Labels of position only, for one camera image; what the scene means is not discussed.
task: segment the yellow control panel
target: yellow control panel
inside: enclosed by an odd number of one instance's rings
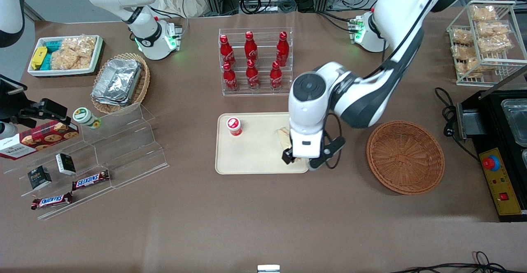
[[[480,154],[489,189],[499,215],[520,215],[521,209],[497,148]]]

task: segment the teal package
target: teal package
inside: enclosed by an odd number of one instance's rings
[[[44,57],[44,61],[42,62],[42,66],[40,67],[40,70],[51,70],[51,54],[47,53],[46,57]]]
[[[60,40],[55,40],[54,42],[46,42],[47,51],[54,52],[61,47],[61,44],[62,42]]]

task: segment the aluminum foil container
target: aluminum foil container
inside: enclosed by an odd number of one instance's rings
[[[91,96],[103,104],[126,106],[132,101],[141,74],[141,63],[113,59],[104,68]]]

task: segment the snickers bar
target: snickers bar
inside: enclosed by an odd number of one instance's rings
[[[73,203],[73,195],[71,192],[68,192],[67,194],[60,196],[35,199],[33,200],[33,203],[31,203],[31,209],[36,210],[44,207],[66,205],[71,203]]]
[[[94,183],[97,183],[99,181],[104,181],[107,179],[110,179],[110,176],[108,175],[108,170],[104,170],[103,172],[100,172],[99,174],[92,175],[90,177],[86,177],[85,179],[72,182],[71,190],[75,191],[77,189],[80,189],[81,187],[87,187],[89,185],[92,185]]]

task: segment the red button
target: red button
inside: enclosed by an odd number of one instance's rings
[[[483,167],[485,169],[493,169],[496,166],[496,162],[491,157],[486,157],[483,159]]]

